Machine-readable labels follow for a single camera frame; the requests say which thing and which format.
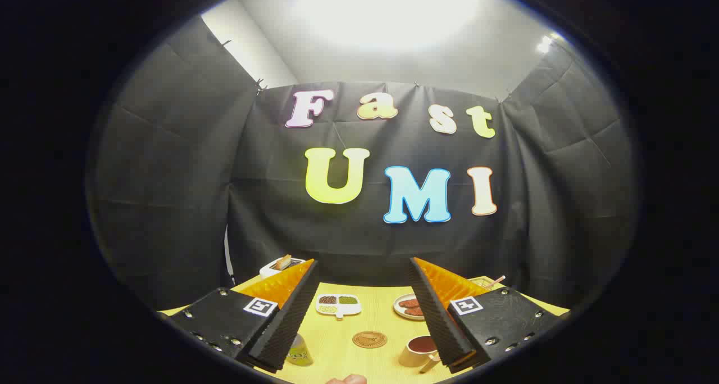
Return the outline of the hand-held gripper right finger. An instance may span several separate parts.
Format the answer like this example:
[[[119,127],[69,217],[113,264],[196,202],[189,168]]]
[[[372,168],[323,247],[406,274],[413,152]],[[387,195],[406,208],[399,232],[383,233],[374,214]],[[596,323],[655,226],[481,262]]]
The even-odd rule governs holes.
[[[439,358],[452,373],[518,353],[568,319],[518,290],[485,287],[420,258],[409,282]]]

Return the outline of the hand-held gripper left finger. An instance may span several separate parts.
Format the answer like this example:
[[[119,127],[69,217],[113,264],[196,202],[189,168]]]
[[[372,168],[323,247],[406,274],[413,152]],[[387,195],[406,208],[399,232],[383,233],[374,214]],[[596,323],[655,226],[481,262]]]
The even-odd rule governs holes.
[[[308,259],[241,290],[218,287],[160,317],[211,353],[275,373],[283,368],[318,289],[316,267]]]

